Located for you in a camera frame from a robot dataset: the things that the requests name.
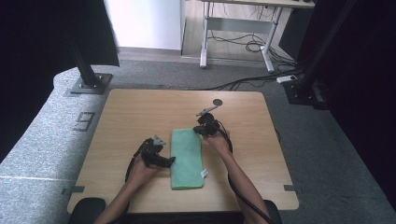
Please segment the metal disc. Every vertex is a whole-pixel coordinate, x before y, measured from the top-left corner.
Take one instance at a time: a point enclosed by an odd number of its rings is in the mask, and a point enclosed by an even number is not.
[[[222,105],[222,101],[220,99],[215,99],[213,101],[213,104],[216,105],[216,106],[221,106]]]

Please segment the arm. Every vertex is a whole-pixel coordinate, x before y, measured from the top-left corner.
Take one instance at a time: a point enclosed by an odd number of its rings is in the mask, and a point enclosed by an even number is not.
[[[204,140],[209,143],[219,154],[223,160],[225,167],[227,168],[228,174],[233,181],[235,187],[239,192],[247,198],[251,203],[262,210],[267,216],[268,210],[262,199],[262,196],[254,187],[253,183],[250,181],[245,172],[239,167],[236,160],[233,158],[233,154],[230,152],[227,142],[224,137],[217,132],[213,136],[204,136]],[[246,223],[248,224],[262,224],[267,223],[259,214],[252,210],[247,204],[242,202],[238,197],[236,197],[239,207],[245,216]]]
[[[120,192],[108,205],[105,211],[96,219],[94,224],[107,223],[116,219],[131,201],[134,193],[146,184],[160,169],[146,167],[140,155],[136,157],[134,166],[127,182],[122,186]]]

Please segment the wooden table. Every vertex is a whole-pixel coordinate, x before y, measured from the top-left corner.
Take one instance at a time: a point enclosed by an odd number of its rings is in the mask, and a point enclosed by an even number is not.
[[[129,162],[148,138],[158,134],[167,144],[161,155],[170,156],[173,129],[192,128],[195,116],[220,99],[212,111],[231,132],[233,154],[263,198],[279,209],[299,206],[273,123],[259,92],[113,90],[93,136],[78,177],[83,192],[72,194],[67,210],[82,198],[99,197],[109,204],[124,183]],[[202,189],[171,190],[170,170],[159,172],[133,197],[130,213],[238,211],[217,153],[202,142],[204,169],[209,172]]]
[[[309,3],[293,0],[201,0],[205,2],[205,17],[204,17],[204,40],[201,46],[201,61],[200,67],[206,68],[207,58],[207,31],[230,31],[241,33],[253,33],[267,35],[265,45],[261,47],[262,57],[269,73],[274,73],[275,69],[268,54],[271,47],[271,42],[274,38],[277,24],[279,22],[280,14],[283,7],[297,7],[297,8],[313,8],[315,4],[311,1]],[[268,6],[275,7],[275,15],[271,21],[253,21],[253,20],[236,20],[229,18],[216,18],[209,14],[210,3],[227,3],[253,6]]]

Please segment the person's right arm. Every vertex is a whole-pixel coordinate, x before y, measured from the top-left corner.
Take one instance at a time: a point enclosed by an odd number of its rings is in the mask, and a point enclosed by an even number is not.
[[[256,207],[262,210],[267,216],[269,216],[262,196],[234,159],[224,137],[219,132],[217,132],[213,136],[204,136],[204,140],[206,140],[209,145],[219,153],[219,156],[227,168],[228,175],[230,176],[230,179],[233,181],[233,184],[238,189],[238,191]],[[267,223],[259,214],[251,209],[247,204],[242,202],[238,197],[236,197],[236,200],[238,201],[239,207],[244,214],[247,224]]]

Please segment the green cloth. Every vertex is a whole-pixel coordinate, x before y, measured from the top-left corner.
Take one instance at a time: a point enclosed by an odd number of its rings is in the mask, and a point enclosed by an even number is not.
[[[193,129],[172,131],[171,166],[172,189],[198,189],[204,185],[201,138]]]

